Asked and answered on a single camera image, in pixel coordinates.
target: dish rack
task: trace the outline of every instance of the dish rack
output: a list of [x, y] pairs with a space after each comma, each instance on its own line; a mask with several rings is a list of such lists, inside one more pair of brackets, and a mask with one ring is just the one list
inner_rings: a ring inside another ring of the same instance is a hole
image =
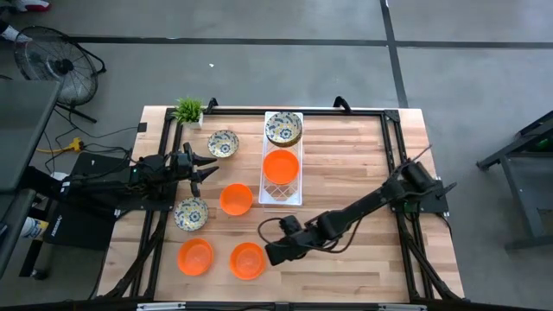
[[[270, 117], [277, 113], [278, 111], [265, 112], [264, 125], [267, 124], [267, 121], [269, 121]], [[305, 130], [305, 126], [303, 124], [303, 113], [296, 112], [295, 114], [302, 120], [302, 130]], [[259, 183], [259, 204], [300, 206], [302, 204], [303, 135], [300, 138], [300, 141], [297, 142], [294, 146], [282, 148], [275, 146], [269, 141], [269, 138], [267, 138], [267, 136], [265, 135], [265, 129], [263, 133], [263, 157], [261, 158], [261, 163], [263, 163], [263, 160], [271, 151], [285, 149], [296, 156], [298, 162], [300, 163], [300, 171], [297, 177], [291, 183], [286, 185], [277, 185], [265, 178], [262, 164], [261, 181]]]

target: blue and white bowl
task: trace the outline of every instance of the blue and white bowl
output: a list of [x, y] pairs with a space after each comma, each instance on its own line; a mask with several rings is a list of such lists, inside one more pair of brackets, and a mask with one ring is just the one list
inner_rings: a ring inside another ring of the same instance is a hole
[[207, 203], [200, 198], [188, 198], [174, 211], [176, 226], [184, 231], [195, 231], [206, 224], [209, 217]]
[[218, 130], [207, 141], [209, 152], [219, 158], [232, 156], [238, 146], [238, 137], [231, 130]]
[[302, 137], [302, 120], [293, 112], [278, 112], [267, 121], [265, 135], [278, 147], [291, 147]]

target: gray floor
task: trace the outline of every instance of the gray floor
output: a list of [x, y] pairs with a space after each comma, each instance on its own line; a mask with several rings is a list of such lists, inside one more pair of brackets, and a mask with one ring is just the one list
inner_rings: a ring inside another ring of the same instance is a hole
[[[377, 0], [57, 0], [46, 14], [13, 16], [69, 34], [241, 38], [384, 39]], [[553, 3], [545, 0], [389, 0], [399, 40], [551, 41]], [[108, 73], [83, 111], [103, 134], [135, 125], [144, 105], [217, 97], [222, 105], [328, 106], [342, 95], [353, 106], [397, 107], [387, 48], [88, 44]], [[440, 176], [457, 181], [448, 195], [454, 246], [473, 301], [553, 308], [553, 248], [505, 252], [524, 236], [503, 173], [474, 163], [551, 110], [553, 50], [399, 49], [410, 107], [422, 108]], [[0, 73], [21, 79], [10, 46], [0, 45]], [[48, 134], [69, 127], [52, 117]], [[68, 136], [67, 143], [73, 136]], [[85, 136], [88, 142], [96, 141]], [[99, 140], [132, 145], [130, 132]], [[33, 163], [43, 167], [37, 155]], [[63, 156], [56, 170], [69, 170]], [[47, 281], [17, 279], [28, 243], [20, 243], [0, 281], [0, 304], [84, 299], [101, 254], [55, 247]], [[80, 260], [68, 260], [76, 256]]]

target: wooden table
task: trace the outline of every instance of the wooden table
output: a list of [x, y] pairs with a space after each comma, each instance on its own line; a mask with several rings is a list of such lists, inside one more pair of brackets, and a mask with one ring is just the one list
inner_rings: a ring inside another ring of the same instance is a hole
[[[141, 122], [147, 131], [139, 133], [133, 157], [157, 153], [166, 106], [144, 107]], [[423, 114], [418, 109], [400, 111], [408, 156], [416, 156], [429, 145]], [[377, 117], [304, 117], [303, 206], [263, 207], [259, 192], [264, 116], [205, 116], [201, 130], [185, 129], [183, 142], [194, 152], [209, 156], [207, 139], [216, 130], [232, 130], [239, 138], [237, 154], [218, 160], [220, 169], [200, 186], [209, 205], [209, 220], [197, 232], [184, 232], [168, 218], [162, 261], [156, 287], [158, 301], [316, 301], [316, 302], [404, 302], [408, 301], [402, 255], [395, 216], [383, 207], [361, 223], [352, 246], [335, 255], [311, 251], [304, 259], [285, 262], [267, 270], [256, 280], [241, 281], [229, 269], [232, 249], [245, 241], [264, 246], [256, 229], [260, 221], [285, 214], [269, 213], [278, 208], [293, 210], [300, 222], [330, 209], [341, 209], [370, 193], [388, 176], [384, 143]], [[168, 150], [171, 150], [170, 134]], [[431, 151], [420, 159], [435, 174]], [[239, 217], [225, 214], [219, 195], [231, 183], [240, 182], [254, 193], [251, 210]], [[177, 201], [190, 197], [186, 181], [178, 187]], [[99, 284], [103, 294], [116, 284], [137, 255], [144, 212], [131, 212], [113, 231]], [[448, 228], [435, 215], [420, 218], [429, 261], [448, 286], [462, 296], [461, 279]], [[267, 224], [271, 240], [282, 233], [277, 224]], [[202, 276], [185, 276], [176, 265], [176, 254], [190, 238], [204, 238], [214, 249], [214, 262]], [[350, 235], [342, 239], [344, 244]], [[420, 270], [413, 260], [417, 289], [423, 292]], [[141, 293], [148, 280], [150, 263], [144, 265]]]

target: plant pot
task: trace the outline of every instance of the plant pot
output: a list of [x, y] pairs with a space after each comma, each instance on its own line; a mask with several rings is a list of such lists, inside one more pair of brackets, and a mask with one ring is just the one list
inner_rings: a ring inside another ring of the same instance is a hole
[[194, 122], [194, 123], [185, 122], [184, 126], [192, 130], [199, 130], [201, 129], [201, 125], [203, 123], [204, 123], [204, 113], [202, 112], [200, 114], [200, 119], [198, 120], [198, 122]]

